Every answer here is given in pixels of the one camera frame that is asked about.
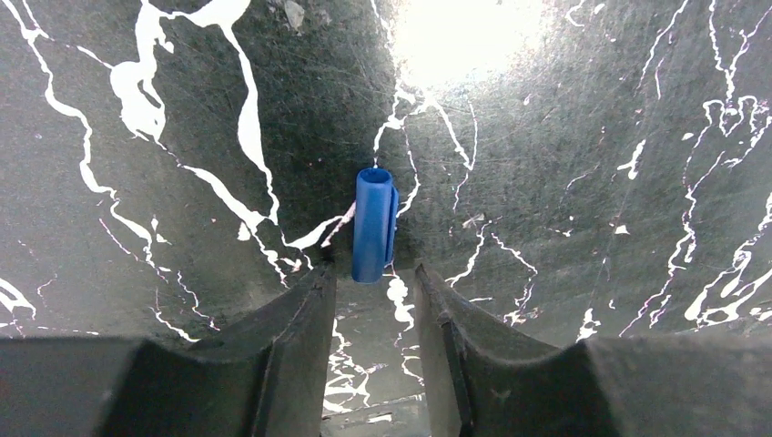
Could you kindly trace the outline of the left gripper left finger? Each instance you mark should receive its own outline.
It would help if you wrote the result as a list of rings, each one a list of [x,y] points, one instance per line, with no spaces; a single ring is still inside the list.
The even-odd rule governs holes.
[[[317,436],[337,281],[294,287],[185,350],[140,338],[1,342],[4,436]]]

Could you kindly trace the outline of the blue marker cap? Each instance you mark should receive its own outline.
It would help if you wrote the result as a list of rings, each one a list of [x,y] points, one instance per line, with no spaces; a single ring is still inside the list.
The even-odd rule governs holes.
[[[356,177],[352,247],[354,281],[373,284],[393,261],[399,191],[392,174],[365,168]]]

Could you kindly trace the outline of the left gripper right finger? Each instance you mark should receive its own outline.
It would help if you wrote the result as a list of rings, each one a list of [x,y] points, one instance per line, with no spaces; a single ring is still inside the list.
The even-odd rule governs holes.
[[[771,344],[591,337],[557,348],[415,270],[435,436],[768,436]]]

